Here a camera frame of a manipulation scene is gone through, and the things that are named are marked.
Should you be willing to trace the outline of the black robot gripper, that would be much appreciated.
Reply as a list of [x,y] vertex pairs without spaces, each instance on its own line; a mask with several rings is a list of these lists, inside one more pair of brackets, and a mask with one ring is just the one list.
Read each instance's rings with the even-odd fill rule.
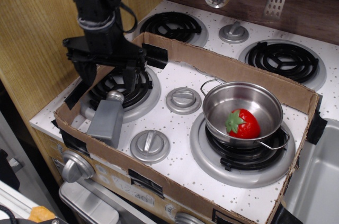
[[124,68],[123,81],[128,92],[135,90],[137,76],[146,66],[146,53],[128,41],[115,23],[99,29],[86,29],[81,37],[63,40],[67,57],[87,86],[92,86],[97,74],[97,65]]

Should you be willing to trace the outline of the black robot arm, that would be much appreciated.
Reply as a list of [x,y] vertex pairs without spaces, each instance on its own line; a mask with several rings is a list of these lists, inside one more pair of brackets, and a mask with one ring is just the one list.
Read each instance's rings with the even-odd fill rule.
[[124,36],[120,10],[132,10],[122,0],[73,1],[84,35],[64,39],[63,46],[83,82],[93,85],[97,65],[112,66],[122,70],[126,90],[134,91],[138,74],[145,70],[146,53]]

